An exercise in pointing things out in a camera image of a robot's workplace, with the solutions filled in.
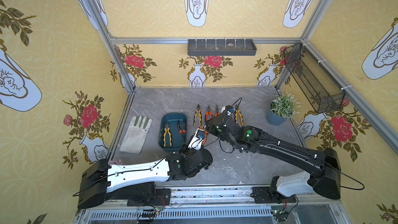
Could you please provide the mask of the blue plant pot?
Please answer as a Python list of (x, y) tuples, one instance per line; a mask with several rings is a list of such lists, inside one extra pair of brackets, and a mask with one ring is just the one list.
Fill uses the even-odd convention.
[(273, 106), (274, 103), (271, 103), (269, 106), (269, 109), (266, 113), (266, 119), (268, 121), (268, 123), (270, 123), (271, 125), (281, 125), (282, 123), (284, 123), (286, 120), (285, 118), (275, 114), (272, 110), (271, 107)]

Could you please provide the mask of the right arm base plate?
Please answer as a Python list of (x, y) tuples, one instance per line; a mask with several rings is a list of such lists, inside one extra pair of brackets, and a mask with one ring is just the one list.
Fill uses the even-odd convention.
[(271, 191), (269, 187), (252, 187), (250, 197), (254, 198), (255, 203), (296, 203), (295, 196), (285, 197), (277, 191)]

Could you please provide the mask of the yellow black deli pliers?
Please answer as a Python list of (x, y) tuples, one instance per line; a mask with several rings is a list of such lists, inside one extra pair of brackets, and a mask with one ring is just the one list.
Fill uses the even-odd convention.
[(167, 142), (169, 142), (169, 147), (172, 147), (172, 135), (170, 132), (170, 125), (168, 122), (164, 125), (164, 134), (163, 134), (163, 147), (167, 147)]

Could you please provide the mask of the white green work glove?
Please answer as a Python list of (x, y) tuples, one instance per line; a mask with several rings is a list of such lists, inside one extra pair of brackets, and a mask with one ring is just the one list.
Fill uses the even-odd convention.
[(151, 124), (152, 119), (149, 117), (142, 115), (132, 117), (120, 146), (120, 151), (139, 154), (142, 151)]

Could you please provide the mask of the yellow black large pliers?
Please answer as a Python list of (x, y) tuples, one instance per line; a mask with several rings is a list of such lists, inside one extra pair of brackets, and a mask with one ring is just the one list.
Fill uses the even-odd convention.
[(202, 126), (202, 113), (200, 104), (197, 105), (197, 108), (195, 110), (193, 125), (198, 127)]

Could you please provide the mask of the yellow black combination pliers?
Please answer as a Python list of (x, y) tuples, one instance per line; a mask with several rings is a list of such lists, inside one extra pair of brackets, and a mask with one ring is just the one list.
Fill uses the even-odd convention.
[(236, 106), (235, 106), (235, 109), (236, 109), (236, 113), (235, 113), (235, 122), (236, 122), (237, 124), (240, 124), (241, 126), (243, 126), (243, 125), (244, 125), (244, 120), (243, 120), (243, 116), (242, 116), (242, 114), (241, 114), (241, 111), (240, 111), (240, 109), (239, 109), (239, 106), (236, 105)]

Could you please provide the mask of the teal storage box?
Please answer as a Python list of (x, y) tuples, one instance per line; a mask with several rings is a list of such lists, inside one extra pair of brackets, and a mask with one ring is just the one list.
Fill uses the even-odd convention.
[[(158, 144), (161, 149), (167, 152), (177, 152), (180, 150), (182, 144), (185, 143), (185, 141), (182, 140), (181, 135), (179, 134), (178, 128), (177, 128), (177, 121), (180, 120), (180, 123), (183, 124), (183, 120), (187, 121), (187, 116), (183, 113), (168, 113), (165, 114), (162, 119), (161, 119), (161, 125), (160, 125), (160, 130), (159, 130), (159, 137), (158, 137)], [(164, 125), (165, 123), (168, 122), (170, 125), (170, 132), (172, 135), (172, 147), (169, 147), (169, 142), (167, 142), (167, 147), (163, 147), (163, 134), (164, 134)]]

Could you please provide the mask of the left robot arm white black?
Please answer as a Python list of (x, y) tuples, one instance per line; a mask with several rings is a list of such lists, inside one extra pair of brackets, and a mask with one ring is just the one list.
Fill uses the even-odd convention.
[(182, 145), (178, 153), (165, 158), (135, 165), (109, 164), (101, 159), (83, 172), (78, 196), (78, 208), (99, 206), (107, 200), (132, 200), (149, 203), (156, 197), (154, 184), (195, 177), (212, 164), (211, 153), (204, 148), (195, 150)]

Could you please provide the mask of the orange black combination pliers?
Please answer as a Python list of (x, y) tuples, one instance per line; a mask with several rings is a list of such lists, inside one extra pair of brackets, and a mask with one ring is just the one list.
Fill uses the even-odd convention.
[(203, 138), (203, 141), (202, 141), (202, 146), (204, 146), (205, 143), (206, 143), (206, 141), (207, 141), (208, 132), (206, 131), (206, 127), (205, 127), (205, 126), (200, 127), (200, 129), (201, 129), (202, 131), (204, 131), (204, 138)]

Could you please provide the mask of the green white artificial plant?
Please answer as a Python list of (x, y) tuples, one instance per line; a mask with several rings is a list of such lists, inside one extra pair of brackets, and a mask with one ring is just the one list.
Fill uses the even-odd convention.
[(288, 119), (298, 113), (301, 104), (291, 93), (283, 94), (271, 102), (271, 111), (279, 117)]

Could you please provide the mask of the orange black needle pliers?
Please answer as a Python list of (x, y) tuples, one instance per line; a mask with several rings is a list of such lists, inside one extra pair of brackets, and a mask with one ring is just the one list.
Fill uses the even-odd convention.
[(213, 118), (213, 114), (212, 114), (210, 106), (208, 105), (206, 113), (205, 113), (205, 121), (209, 121), (212, 118)]

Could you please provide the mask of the grey wall shelf tray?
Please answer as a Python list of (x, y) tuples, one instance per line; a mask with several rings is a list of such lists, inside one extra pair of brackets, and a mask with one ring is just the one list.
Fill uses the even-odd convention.
[(255, 56), (257, 47), (247, 38), (195, 38), (188, 40), (189, 56)]

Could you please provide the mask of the orange black upside-down long-nose pliers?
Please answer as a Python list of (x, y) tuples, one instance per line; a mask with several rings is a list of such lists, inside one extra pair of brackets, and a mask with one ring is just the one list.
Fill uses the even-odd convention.
[(182, 121), (183, 124), (180, 123), (180, 120), (177, 121), (177, 128), (179, 131), (179, 134), (181, 135), (181, 138), (183, 141), (186, 140), (186, 132), (187, 132), (187, 126), (186, 126), (186, 121)]

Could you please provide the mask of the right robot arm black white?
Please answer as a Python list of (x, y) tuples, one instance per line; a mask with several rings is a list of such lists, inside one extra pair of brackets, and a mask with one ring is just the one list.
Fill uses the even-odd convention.
[(241, 127), (225, 114), (208, 120), (205, 129), (235, 149), (271, 156), (302, 169), (301, 173), (272, 178), (267, 195), (273, 202), (312, 192), (332, 200), (341, 198), (340, 162), (335, 151), (294, 145), (259, 128)]

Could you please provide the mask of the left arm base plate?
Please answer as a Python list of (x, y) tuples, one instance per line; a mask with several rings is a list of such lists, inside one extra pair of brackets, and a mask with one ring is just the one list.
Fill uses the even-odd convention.
[(165, 189), (155, 189), (153, 193), (148, 194), (141, 200), (128, 200), (127, 206), (168, 206), (171, 200), (171, 190), (169, 188)]

